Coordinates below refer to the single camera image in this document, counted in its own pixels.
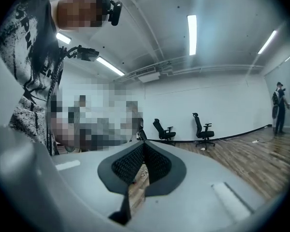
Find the standing person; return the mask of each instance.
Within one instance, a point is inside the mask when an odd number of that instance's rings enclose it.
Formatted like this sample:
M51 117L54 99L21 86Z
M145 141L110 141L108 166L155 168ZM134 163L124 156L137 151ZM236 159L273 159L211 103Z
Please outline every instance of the standing person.
M60 30L100 27L111 9L110 0L17 0L0 27L0 56L24 89L9 126L58 154L56 141L91 149L93 139L76 142L59 124L51 130L46 116L63 71L56 38Z
M276 127L274 130L275 135L277 135L278 133L285 134L285 132L282 130L285 123L285 114L286 114L285 105L287 106L288 109L290 108L290 104L287 102L285 92L282 89L282 87L283 85L281 84L281 82L278 82L276 91L274 92L272 97L274 103L273 118L276 118Z

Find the chair armrest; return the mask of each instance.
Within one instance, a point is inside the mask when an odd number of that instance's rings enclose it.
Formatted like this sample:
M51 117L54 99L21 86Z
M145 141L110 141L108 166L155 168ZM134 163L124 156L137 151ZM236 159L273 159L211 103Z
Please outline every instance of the chair armrest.
M203 127L205 127L205 131L207 131L208 128L211 127L211 126L203 126Z

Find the white wall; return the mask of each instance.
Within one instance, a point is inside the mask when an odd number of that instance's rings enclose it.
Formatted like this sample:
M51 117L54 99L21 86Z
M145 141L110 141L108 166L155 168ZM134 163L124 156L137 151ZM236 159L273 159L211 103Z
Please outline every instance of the white wall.
M211 72L177 76L128 86L143 110L148 139L159 139L155 118L164 129L173 126L174 140L196 140L196 124L213 123L214 138L232 136L272 123L271 101L263 76Z

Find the black office chair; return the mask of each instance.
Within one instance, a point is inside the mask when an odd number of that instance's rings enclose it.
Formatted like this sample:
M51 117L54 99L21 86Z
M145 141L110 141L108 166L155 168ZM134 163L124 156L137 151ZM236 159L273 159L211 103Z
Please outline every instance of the black office chair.
M176 132L171 132L171 128L173 128L173 126L168 127L168 130L164 130L157 118L155 118L153 125L155 126L155 128L159 132L159 138L162 140L165 140L164 143L166 143L168 145L175 146L175 144L172 144L171 142L169 142L171 140L171 138L175 137L175 135L176 135Z
M147 140L147 137L146 137L146 134L143 130L143 128L144 128L143 123L144 123L143 119L140 118L139 125L138 125L138 135L139 135L139 140L145 141L145 140Z
M197 142L195 146L200 145L200 144L205 144L205 149L207 149L207 144L211 144L211 145L215 146L214 143L209 141L209 138L213 137L215 135L213 131L211 131L211 130L208 131L208 128L211 127L212 123L206 124L206 126L204 126L205 131L202 131L202 125L201 125L200 119L198 117L199 115L197 113L193 113L193 116L194 116L195 122L197 123L197 128L198 128L196 135L198 138L203 139L203 141Z

